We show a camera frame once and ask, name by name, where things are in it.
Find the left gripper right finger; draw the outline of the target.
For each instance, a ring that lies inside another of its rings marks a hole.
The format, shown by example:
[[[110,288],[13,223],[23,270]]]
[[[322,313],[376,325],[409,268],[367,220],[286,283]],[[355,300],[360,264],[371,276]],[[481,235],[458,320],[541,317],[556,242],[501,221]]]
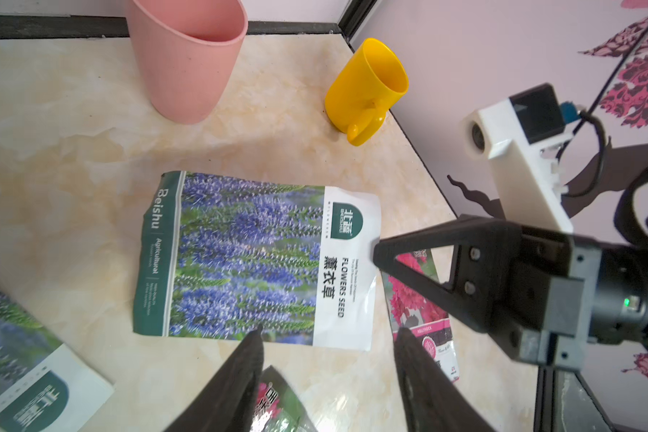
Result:
[[[408,430],[492,430],[409,329],[399,330],[393,352]]]

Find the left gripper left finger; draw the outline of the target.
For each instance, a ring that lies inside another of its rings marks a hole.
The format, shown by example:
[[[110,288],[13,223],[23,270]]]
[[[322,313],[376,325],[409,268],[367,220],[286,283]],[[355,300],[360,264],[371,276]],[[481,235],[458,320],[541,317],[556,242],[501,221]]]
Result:
[[[249,431],[264,365],[259,329],[240,342],[169,431]]]

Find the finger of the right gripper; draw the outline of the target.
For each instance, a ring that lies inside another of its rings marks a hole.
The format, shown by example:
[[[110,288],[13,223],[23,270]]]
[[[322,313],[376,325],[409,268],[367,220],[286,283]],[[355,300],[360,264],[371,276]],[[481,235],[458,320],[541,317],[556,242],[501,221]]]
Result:
[[[476,332],[491,330],[494,305],[504,295],[509,267],[517,257],[522,228],[513,222],[477,216],[380,240],[374,264]],[[429,250],[432,277],[401,261]]]

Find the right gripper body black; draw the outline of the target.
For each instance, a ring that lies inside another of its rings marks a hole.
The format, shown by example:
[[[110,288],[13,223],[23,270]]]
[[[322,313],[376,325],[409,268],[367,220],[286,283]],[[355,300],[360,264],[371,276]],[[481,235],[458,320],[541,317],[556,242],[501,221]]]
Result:
[[[525,228],[489,335],[513,361],[576,372],[590,344],[648,351],[648,250]]]

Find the pink flower seed packet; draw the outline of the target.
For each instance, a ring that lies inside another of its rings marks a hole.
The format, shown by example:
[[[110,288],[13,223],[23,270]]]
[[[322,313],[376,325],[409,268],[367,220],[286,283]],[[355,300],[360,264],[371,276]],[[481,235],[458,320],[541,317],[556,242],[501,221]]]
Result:
[[[251,432],[316,432],[307,410],[275,367],[263,371]]]

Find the pink flower packet edge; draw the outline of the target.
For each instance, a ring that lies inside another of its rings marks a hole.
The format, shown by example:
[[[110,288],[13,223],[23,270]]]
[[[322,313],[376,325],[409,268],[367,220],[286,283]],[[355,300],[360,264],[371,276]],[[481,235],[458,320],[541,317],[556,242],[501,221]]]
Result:
[[[449,315],[399,279],[381,273],[393,339],[399,329],[410,329],[435,364],[452,383],[459,380],[459,366]]]

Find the lavender seed packet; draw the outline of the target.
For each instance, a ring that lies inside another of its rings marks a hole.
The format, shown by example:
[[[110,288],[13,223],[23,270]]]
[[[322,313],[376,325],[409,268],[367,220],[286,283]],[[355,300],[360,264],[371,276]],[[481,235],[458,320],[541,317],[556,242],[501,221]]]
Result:
[[[372,194],[167,172],[143,218],[133,330],[367,351],[380,234]]]
[[[0,431],[78,431],[113,385],[0,291]]]

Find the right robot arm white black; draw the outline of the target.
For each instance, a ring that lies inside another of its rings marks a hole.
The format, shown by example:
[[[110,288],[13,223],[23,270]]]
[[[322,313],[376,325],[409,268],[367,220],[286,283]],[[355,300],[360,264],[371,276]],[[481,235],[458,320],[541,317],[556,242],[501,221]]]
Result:
[[[621,245],[464,216],[384,239],[373,261],[516,362],[578,371],[590,343],[648,352],[648,217],[635,211],[646,184],[648,167],[618,202]]]

